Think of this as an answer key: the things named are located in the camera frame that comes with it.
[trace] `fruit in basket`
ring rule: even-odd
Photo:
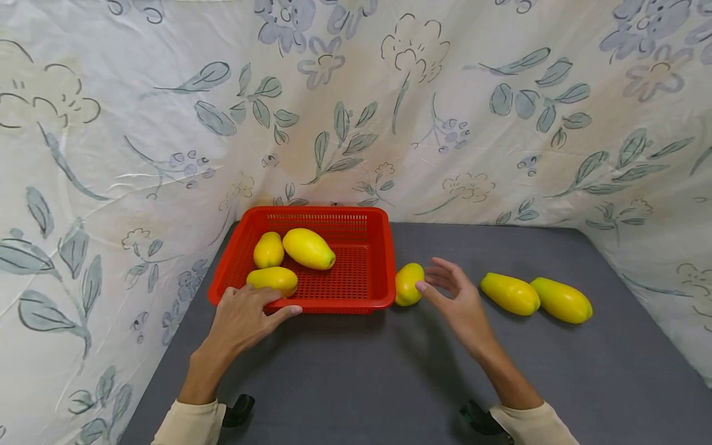
[[[425,271],[418,263],[408,263],[396,273],[396,304],[410,306],[420,301],[415,283],[425,280]]]
[[[591,302],[579,290],[548,278],[537,278],[531,285],[539,294],[541,307],[553,317],[579,324],[593,316]]]
[[[480,281],[480,288],[502,309],[517,315],[532,315],[539,308],[539,295],[526,281],[488,273]]]
[[[292,229],[282,240],[284,250],[302,266],[327,271],[336,261],[336,255],[324,238],[309,229]]]
[[[267,232],[257,241],[252,258],[258,268],[281,266],[284,260],[282,238],[277,232]]]
[[[272,288],[282,292],[286,298],[297,291],[297,275],[284,267],[257,269],[247,275],[247,283],[259,288]]]

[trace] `left hand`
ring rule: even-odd
[[[210,333],[201,347],[228,353],[234,359],[240,352],[274,332],[279,325],[302,313],[302,308],[294,305],[265,315],[264,307],[280,298],[282,294],[279,290],[255,289],[251,284],[239,290],[227,288],[218,304]]]

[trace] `black clamp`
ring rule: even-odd
[[[234,428],[247,422],[252,412],[252,407],[255,406],[255,398],[249,394],[240,394],[237,402],[232,408],[225,410],[223,418],[223,428]]]

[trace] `right hand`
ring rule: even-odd
[[[432,260],[436,267],[426,268],[425,281],[418,281],[415,287],[445,317],[465,348],[475,358],[481,357],[497,345],[497,340],[477,287],[457,264],[442,258]],[[433,286],[447,290],[454,298],[447,298]]]

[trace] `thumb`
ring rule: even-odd
[[[301,306],[285,306],[284,308],[281,308],[280,310],[278,310],[267,318],[272,323],[272,327],[277,328],[277,326],[281,325],[282,323],[294,317],[295,315],[299,315],[301,313]]]
[[[445,305],[449,299],[438,292],[433,286],[429,285],[425,281],[418,281],[415,283],[415,288],[420,292],[420,295],[424,296],[426,300],[433,303],[433,306],[438,308],[440,311],[445,309]]]

